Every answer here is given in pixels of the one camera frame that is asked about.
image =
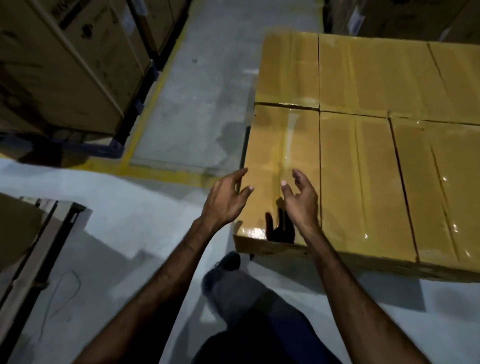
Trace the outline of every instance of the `foot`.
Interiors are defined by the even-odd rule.
[[[230,252],[222,258],[217,264],[217,267],[224,270],[237,270],[240,268],[240,254],[236,252]]]

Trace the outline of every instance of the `person's right hand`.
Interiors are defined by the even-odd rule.
[[[318,195],[312,184],[302,172],[292,170],[295,184],[299,188],[299,194],[293,194],[291,187],[282,181],[282,192],[285,199],[288,217],[298,228],[300,234],[305,237],[308,233],[318,232]]]

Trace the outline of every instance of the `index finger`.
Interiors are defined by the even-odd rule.
[[[312,187],[312,184],[310,183],[310,180],[308,179],[307,176],[303,174],[300,170],[294,168],[292,169],[292,177],[295,178],[295,184],[298,186],[300,189],[300,192],[305,188],[305,187]]]
[[[233,183],[238,183],[241,181],[241,178],[247,173],[248,168],[241,168],[239,170],[236,170],[235,172],[232,172],[230,175],[232,177]]]

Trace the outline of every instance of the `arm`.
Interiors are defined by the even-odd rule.
[[[300,190],[282,182],[287,213],[307,242],[338,330],[354,364],[429,363],[428,359],[357,283],[318,223],[318,196],[308,178],[293,170]]]
[[[158,363],[198,262],[215,233],[238,217],[253,187],[235,185],[247,168],[215,182],[201,216],[136,296],[81,352],[75,364]]]

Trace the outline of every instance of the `warehouse floor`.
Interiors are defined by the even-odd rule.
[[[194,0],[122,161],[92,160],[82,170],[60,170],[0,159],[1,192],[72,200],[89,209],[68,238],[9,363],[71,362],[148,280],[199,216],[208,193],[199,186],[240,163],[265,31],[287,26],[318,32],[320,10],[315,0]],[[188,363],[209,336],[225,328],[201,295],[200,280],[233,249],[225,227],[195,272],[162,363]],[[242,259],[243,269],[301,310],[327,347],[350,362],[313,264]],[[480,284],[357,276],[434,363],[479,362]]]

